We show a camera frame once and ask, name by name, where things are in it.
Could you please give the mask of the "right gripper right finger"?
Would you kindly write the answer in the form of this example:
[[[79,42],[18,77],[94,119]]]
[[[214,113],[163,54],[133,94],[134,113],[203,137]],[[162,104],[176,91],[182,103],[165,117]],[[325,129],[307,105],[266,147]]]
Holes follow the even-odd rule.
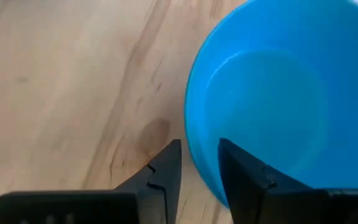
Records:
[[[358,224],[358,189],[314,189],[228,139],[219,171],[234,224]]]

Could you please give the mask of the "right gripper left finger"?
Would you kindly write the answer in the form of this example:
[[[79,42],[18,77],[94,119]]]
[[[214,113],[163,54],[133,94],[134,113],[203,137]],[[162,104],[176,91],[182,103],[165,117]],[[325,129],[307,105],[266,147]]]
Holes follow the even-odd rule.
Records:
[[[1,195],[0,224],[175,224],[180,186],[175,139],[115,189]]]

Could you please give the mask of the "blue plastic mini bowl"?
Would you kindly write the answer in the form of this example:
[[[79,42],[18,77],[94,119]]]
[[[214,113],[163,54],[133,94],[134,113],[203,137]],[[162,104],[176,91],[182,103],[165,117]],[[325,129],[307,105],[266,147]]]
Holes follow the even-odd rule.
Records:
[[[233,10],[195,58],[185,129],[221,203],[221,138],[310,187],[358,188],[358,1],[248,0]]]

